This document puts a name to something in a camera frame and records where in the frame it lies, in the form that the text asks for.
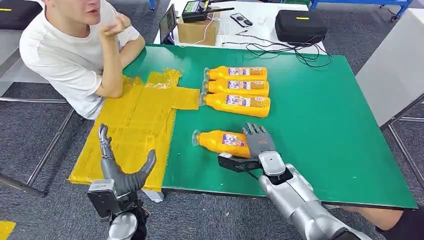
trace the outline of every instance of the gray carpet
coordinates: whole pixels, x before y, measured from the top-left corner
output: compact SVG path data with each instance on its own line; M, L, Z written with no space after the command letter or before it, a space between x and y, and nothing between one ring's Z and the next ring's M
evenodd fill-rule
M148 42L155 38L167 0L156 1L156 12L147 1L112 1L128 15ZM395 23L391 13L372 5L325 4L317 11L330 32L324 45L329 53L345 55L357 73ZM48 84L14 83L5 97L61 98ZM66 116L67 104L0 102L0 172L26 181ZM420 104L408 113L424 117ZM84 145L93 122L74 113L58 145L35 181L48 191L45 198L32 197L0 184L0 220L16 222L10 240L104 240L107 223L101 223L89 202L88 186L71 184L67 177ZM412 157L424 171L424 124L399 122L395 125ZM424 194L400 149L389 132L384 136L416 200L424 204ZM224 197L192 193L168 193L165 201L153 203L144 196L151 212L150 239L300 239L296 230L278 214L266 198ZM357 214L341 209L331 211L345 223L384 239Z

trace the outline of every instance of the robotic hand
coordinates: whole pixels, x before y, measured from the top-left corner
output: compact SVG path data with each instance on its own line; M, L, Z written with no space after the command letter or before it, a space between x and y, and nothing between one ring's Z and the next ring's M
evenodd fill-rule
M103 221L110 224L108 240L144 240L149 212L137 196L156 163L156 152L150 150L147 161L138 172L127 174L115 162L108 127L98 130L101 147L103 180L92 182L87 195Z
M251 159L218 156L221 167L235 172L263 169L258 180L266 196L305 240L371 240L331 215L315 196L309 182L291 164L285 164L266 129L247 123L242 128Z

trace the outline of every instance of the black zippered case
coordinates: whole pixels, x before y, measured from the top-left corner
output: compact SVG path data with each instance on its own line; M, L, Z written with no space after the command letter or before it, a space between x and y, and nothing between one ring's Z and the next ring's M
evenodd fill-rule
M316 44L325 39L327 26L314 11L280 10L275 17L278 40L292 45Z
M24 30L43 9L38 2L0 0L0 29Z

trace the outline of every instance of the monitor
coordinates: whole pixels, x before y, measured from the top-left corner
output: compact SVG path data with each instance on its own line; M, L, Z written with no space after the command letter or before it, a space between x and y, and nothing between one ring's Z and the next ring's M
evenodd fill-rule
M171 4L168 11L159 22L160 44L164 44L168 40L168 36L177 26L177 18L175 15L174 4Z

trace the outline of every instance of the yellow plastic bag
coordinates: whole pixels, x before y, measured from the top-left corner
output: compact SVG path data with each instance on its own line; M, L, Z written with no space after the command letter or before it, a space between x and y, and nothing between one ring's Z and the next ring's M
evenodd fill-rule
M69 176L74 184L103 179L98 138L100 124L108 126L116 162L125 173L137 172L156 149L156 164L143 189L159 192L165 174L176 116L175 108L198 109L200 91L177 87L181 73L167 69L140 78L124 78L123 96L107 98Z
M15 226L16 223L11 221L0 221L0 240L8 239Z

